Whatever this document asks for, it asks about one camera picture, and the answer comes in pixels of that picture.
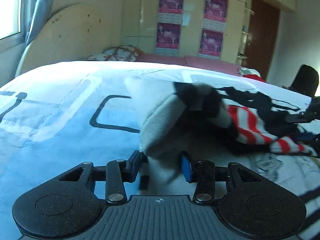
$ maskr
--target wooden headboard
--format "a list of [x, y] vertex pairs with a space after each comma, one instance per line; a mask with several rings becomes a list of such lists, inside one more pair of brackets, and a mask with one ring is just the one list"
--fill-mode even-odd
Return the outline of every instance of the wooden headboard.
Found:
[[101, 53], [107, 44], [102, 35], [105, 22], [91, 5], [78, 4], [59, 11], [26, 47], [15, 77], [43, 65], [84, 60]]

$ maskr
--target white wall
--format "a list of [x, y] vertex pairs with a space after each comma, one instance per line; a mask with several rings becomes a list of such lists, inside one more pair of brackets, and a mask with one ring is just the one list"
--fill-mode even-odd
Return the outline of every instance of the white wall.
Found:
[[[105, 36], [106, 47], [119, 45], [123, 0], [53, 0], [52, 14], [78, 3], [91, 4], [100, 9], [107, 20], [107, 32], [101, 34]], [[20, 44], [0, 52], [0, 87], [14, 78], [23, 50], [24, 44]]]
[[281, 12], [267, 81], [290, 86], [303, 64], [320, 72], [320, 0], [297, 0], [295, 13]]

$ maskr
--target blue and white bedding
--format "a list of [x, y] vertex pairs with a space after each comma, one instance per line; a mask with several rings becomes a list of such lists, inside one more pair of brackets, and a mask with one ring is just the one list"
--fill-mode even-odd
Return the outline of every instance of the blue and white bedding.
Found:
[[[139, 149], [136, 111], [124, 84], [130, 76], [261, 91], [302, 110], [310, 103], [309, 97], [259, 81], [176, 65], [62, 62], [31, 70], [0, 89], [0, 239], [20, 237], [12, 218], [12, 205], [24, 192], [81, 162], [105, 165], [114, 159], [128, 159]], [[303, 127], [320, 133], [319, 124], [320, 121], [313, 121]], [[219, 145], [204, 147], [210, 149], [210, 160], [216, 165], [239, 162], [301, 196], [307, 220], [300, 237], [320, 238], [317, 159], [273, 154], [235, 157]], [[159, 168], [153, 172], [166, 171]], [[195, 189], [182, 176], [163, 185], [161, 181], [157, 185], [163, 195], [192, 196]], [[99, 198], [104, 198], [104, 187], [97, 183], [95, 194]], [[223, 187], [217, 183], [217, 197], [225, 193]], [[128, 196], [138, 193], [137, 183], [126, 184], [125, 188]]]

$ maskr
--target window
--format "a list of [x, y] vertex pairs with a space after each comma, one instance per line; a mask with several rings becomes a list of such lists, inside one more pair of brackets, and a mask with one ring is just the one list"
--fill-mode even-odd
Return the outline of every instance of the window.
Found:
[[21, 31], [21, 0], [0, 0], [0, 39]]

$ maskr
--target black chair back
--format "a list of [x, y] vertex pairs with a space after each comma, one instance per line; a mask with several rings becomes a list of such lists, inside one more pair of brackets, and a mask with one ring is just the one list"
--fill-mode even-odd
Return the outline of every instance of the black chair back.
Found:
[[309, 97], [314, 97], [318, 85], [318, 72], [311, 66], [302, 65], [289, 89]]

